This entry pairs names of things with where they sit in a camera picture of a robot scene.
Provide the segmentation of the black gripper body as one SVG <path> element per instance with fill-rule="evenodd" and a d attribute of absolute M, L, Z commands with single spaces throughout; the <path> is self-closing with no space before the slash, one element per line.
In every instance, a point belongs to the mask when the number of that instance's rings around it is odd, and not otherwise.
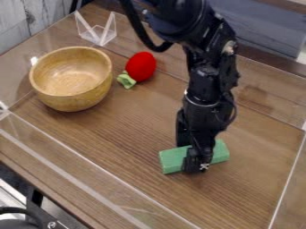
<path fill-rule="evenodd" d="M 190 146 L 205 149 L 215 147 L 215 138 L 237 117 L 233 93 L 226 93 L 211 103 L 191 97 L 185 91 L 183 105 L 186 124 L 190 133 Z"/>

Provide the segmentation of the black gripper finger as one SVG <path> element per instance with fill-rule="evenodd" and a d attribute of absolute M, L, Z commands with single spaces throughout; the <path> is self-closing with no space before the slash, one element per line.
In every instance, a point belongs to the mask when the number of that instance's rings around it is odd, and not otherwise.
<path fill-rule="evenodd" d="M 190 133 L 186 124 L 183 109 L 177 112 L 175 118 L 175 144 L 178 147 L 185 147 L 190 144 Z"/>
<path fill-rule="evenodd" d="M 187 174 L 205 173 L 210 169 L 213 156 L 213 148 L 189 148 L 183 159 L 183 172 Z"/>

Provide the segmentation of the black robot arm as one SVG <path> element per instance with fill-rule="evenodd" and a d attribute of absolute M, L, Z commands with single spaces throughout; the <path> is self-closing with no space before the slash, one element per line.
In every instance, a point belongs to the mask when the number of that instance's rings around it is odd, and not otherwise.
<path fill-rule="evenodd" d="M 233 88 L 241 78 L 237 70 L 235 31 L 210 6 L 209 0 L 119 0 L 142 43 L 162 53 L 174 44 L 187 57 L 189 85 L 177 112 L 175 142 L 187 149 L 182 170 L 209 170 L 217 136 L 237 117 Z"/>

